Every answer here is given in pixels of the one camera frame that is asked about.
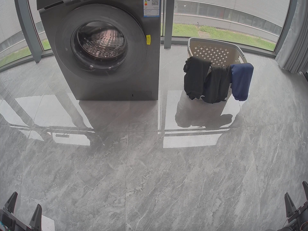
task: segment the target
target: laundry basket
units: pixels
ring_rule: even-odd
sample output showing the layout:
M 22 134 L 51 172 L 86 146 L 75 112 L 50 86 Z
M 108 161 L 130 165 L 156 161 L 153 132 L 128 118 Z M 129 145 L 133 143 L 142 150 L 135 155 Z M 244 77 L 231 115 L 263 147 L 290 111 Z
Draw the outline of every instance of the laundry basket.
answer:
M 190 38 L 187 51 L 188 57 L 198 56 L 210 60 L 212 65 L 227 66 L 247 63 L 244 53 L 237 45 L 224 41 Z

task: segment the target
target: qr code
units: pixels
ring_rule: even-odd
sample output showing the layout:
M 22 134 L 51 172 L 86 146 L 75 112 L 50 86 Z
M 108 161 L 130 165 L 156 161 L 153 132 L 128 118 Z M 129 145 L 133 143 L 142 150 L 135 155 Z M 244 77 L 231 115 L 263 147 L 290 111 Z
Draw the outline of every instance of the qr code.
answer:
M 159 6 L 159 0 L 152 0 L 152 6 Z

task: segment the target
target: energy label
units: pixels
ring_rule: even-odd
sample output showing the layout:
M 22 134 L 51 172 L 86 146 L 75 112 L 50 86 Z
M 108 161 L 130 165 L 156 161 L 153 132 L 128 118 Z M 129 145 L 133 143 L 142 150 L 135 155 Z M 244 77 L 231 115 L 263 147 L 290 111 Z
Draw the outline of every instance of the energy label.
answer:
M 143 0 L 143 17 L 160 17 L 160 0 Z

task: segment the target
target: washing machine door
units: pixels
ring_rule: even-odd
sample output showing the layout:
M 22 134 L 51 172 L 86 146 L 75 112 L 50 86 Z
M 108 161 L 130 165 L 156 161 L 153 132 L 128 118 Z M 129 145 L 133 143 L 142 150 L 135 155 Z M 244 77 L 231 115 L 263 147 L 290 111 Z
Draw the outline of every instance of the washing machine door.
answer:
M 138 72 L 147 54 L 138 22 L 127 12 L 106 4 L 71 11 L 57 28 L 55 46 L 72 73 L 104 83 L 124 80 Z

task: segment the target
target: washing machine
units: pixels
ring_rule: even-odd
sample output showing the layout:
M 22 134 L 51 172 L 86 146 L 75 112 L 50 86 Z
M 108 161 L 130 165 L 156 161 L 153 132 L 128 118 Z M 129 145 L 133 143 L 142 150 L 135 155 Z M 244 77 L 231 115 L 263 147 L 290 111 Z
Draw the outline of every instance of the washing machine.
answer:
M 77 100 L 157 100 L 161 0 L 37 0 Z

